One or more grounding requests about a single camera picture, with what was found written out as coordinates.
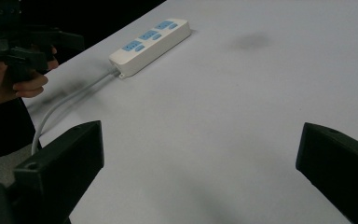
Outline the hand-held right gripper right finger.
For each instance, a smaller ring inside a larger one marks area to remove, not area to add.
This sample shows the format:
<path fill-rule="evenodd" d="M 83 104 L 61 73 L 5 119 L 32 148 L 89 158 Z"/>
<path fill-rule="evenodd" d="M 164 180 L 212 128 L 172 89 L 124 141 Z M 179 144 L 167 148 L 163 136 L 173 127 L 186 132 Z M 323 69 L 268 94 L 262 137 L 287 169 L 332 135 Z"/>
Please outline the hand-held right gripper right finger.
<path fill-rule="evenodd" d="M 358 141 L 318 124 L 305 123 L 296 169 L 351 224 L 358 224 Z"/>

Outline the white power strip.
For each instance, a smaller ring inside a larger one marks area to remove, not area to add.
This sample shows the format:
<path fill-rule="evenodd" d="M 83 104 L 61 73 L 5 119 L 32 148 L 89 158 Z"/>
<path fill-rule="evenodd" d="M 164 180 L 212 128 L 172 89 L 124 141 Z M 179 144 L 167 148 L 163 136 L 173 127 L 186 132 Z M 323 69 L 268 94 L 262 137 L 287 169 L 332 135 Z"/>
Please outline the white power strip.
<path fill-rule="evenodd" d="M 132 77 L 190 35 L 187 20 L 167 19 L 113 52 L 109 61 L 121 78 Z"/>

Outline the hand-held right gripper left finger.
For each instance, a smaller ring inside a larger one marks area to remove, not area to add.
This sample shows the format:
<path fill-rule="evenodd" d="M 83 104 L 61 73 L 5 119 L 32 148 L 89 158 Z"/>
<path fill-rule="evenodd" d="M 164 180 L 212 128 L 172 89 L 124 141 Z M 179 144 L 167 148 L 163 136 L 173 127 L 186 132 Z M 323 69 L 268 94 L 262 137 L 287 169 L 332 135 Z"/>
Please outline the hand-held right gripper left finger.
<path fill-rule="evenodd" d="M 66 224 L 103 166 L 100 121 L 60 135 L 14 168 L 19 224 Z"/>

